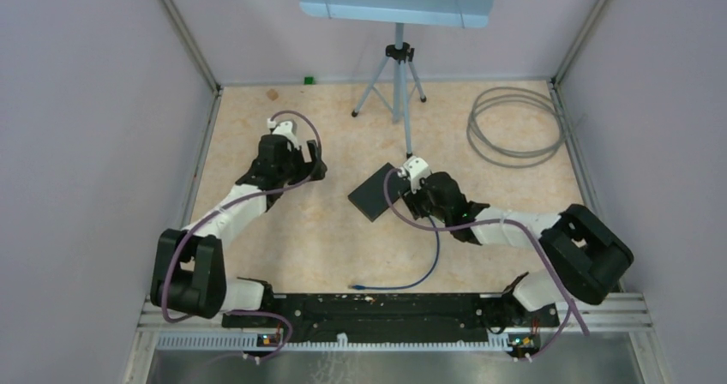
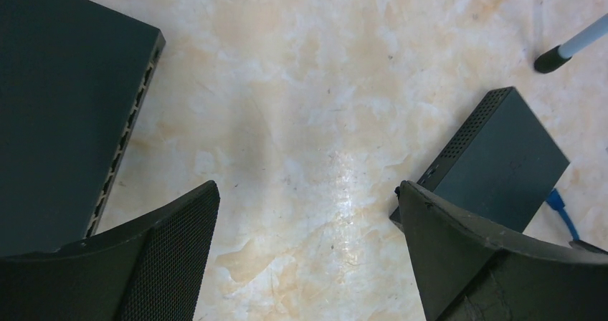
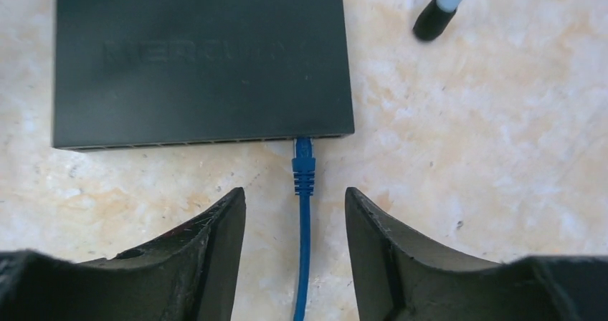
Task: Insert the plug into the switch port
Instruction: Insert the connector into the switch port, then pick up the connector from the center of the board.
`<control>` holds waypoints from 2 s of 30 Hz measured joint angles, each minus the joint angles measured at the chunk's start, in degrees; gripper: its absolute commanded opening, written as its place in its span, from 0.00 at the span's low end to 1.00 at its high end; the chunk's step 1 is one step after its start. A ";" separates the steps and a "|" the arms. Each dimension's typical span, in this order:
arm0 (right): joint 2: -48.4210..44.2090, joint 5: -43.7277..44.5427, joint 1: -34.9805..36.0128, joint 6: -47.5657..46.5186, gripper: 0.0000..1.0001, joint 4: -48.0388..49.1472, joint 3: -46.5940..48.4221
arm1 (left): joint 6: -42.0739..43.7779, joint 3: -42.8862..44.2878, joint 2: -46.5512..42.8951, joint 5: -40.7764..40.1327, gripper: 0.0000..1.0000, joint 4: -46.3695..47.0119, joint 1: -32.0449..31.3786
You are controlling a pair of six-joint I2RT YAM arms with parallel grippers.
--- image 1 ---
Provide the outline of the black network switch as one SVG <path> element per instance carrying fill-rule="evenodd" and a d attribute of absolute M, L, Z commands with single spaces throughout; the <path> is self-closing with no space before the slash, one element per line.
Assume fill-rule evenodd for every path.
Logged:
<path fill-rule="evenodd" d="M 377 220 L 389 209 L 384 196 L 384 181 L 388 172 L 393 169 L 394 166 L 390 163 L 384 164 L 348 195 L 348 201 L 370 222 Z M 400 194 L 409 188 L 409 181 L 394 173 L 388 181 L 387 194 L 392 202 L 396 202 Z"/>

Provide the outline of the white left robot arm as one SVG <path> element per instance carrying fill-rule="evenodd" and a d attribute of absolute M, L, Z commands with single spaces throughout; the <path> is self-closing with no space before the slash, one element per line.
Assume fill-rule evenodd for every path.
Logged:
<path fill-rule="evenodd" d="M 164 320 L 242 311 L 255 327 L 269 324 L 275 305 L 264 297 L 265 283 L 228 277 L 225 249 L 285 191 L 320 181 L 326 172 L 319 138 L 301 146 L 288 133 L 263 135 L 250 168 L 222 201 L 196 222 L 159 236 L 149 296 Z"/>

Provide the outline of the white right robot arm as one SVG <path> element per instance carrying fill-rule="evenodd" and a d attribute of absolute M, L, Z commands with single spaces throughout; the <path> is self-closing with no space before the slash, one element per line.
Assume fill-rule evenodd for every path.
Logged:
<path fill-rule="evenodd" d="M 443 171 L 397 174 L 409 183 L 402 198 L 413 218 L 436 218 L 462 243 L 544 253 L 544 270 L 519 276 L 505 290 L 502 313 L 515 326 L 567 297 L 599 305 L 634 263 L 631 249 L 583 205 L 560 213 L 512 212 L 467 200 Z"/>

